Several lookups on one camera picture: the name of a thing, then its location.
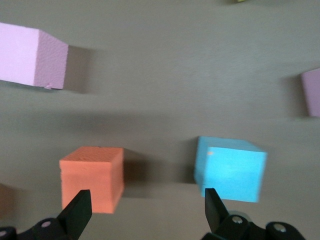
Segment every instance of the light blue foam block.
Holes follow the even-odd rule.
[[[221,199],[259,201],[267,153],[240,139],[200,136],[194,179],[201,195],[215,188]]]

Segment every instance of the foam block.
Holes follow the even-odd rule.
[[[60,160],[62,208],[89,189],[93,213],[114,213],[124,191],[124,150],[83,146]]]
[[[267,153],[248,141],[200,136],[194,179],[201,195],[215,188],[222,199],[258,202]]]
[[[309,115],[320,117],[320,68],[302,74]]]
[[[0,80],[62,89],[68,45],[48,33],[0,22]]]

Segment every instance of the orange cube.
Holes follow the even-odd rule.
[[[82,146],[59,162],[62,208],[80,190],[91,192],[92,212],[113,214],[124,191],[124,149]]]

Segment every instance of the pink foam block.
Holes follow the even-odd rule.
[[[320,117],[320,68],[302,74],[309,115]]]
[[[0,22],[0,80],[62,89],[68,45],[48,33]]]

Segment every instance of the gray table surface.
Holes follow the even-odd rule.
[[[319,0],[1,0],[0,22],[70,47],[63,90],[0,81],[0,224],[23,231],[61,211],[70,152],[123,147],[117,210],[80,239],[200,239],[193,167],[206,135],[268,152],[260,201],[229,209],[318,240],[320,119],[300,74],[320,68],[319,13]]]

